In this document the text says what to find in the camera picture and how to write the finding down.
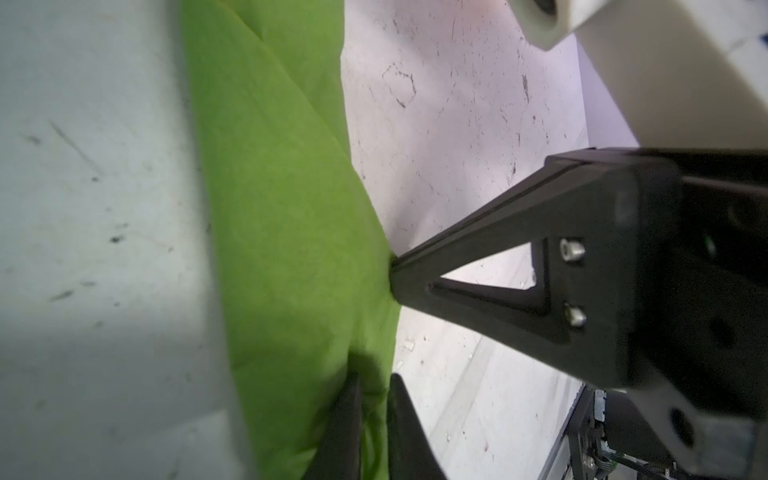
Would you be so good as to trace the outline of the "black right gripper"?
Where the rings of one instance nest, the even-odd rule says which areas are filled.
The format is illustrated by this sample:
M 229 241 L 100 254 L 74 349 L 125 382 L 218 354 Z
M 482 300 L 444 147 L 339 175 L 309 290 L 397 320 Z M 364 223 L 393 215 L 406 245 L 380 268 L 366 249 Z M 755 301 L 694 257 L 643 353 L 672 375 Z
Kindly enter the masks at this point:
M 519 246 L 531 288 L 450 278 Z M 628 396 L 668 454 L 699 477 L 766 477 L 765 151 L 549 156 L 399 256 L 390 283 L 409 308 L 599 387 L 631 384 L 637 332 Z

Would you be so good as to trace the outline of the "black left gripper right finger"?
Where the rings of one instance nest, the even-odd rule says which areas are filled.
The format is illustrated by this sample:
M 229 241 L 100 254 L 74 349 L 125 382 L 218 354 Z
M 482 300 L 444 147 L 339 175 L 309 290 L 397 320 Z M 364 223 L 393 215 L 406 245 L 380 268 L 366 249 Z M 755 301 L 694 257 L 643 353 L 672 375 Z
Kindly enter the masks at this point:
M 393 373 L 387 398 L 388 468 L 391 480 L 446 480 L 403 378 Z

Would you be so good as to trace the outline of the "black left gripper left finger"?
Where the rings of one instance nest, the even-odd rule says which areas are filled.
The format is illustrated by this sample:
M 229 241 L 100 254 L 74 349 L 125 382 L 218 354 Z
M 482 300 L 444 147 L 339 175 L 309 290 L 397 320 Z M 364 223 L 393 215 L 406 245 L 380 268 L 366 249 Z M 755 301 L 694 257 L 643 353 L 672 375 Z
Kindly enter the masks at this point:
M 359 480 L 363 433 L 363 389 L 350 373 L 340 391 L 326 431 L 303 479 Z

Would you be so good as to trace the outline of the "green paper napkin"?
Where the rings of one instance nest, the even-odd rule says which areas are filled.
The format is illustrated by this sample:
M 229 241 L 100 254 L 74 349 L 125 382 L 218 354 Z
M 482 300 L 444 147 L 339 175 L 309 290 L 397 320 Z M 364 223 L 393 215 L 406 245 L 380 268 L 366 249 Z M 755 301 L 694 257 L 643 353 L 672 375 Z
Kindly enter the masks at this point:
M 340 1 L 185 1 L 189 94 L 230 368 L 259 476 L 298 479 L 345 379 L 361 475 L 389 475 L 400 314 L 392 252 L 350 153 Z

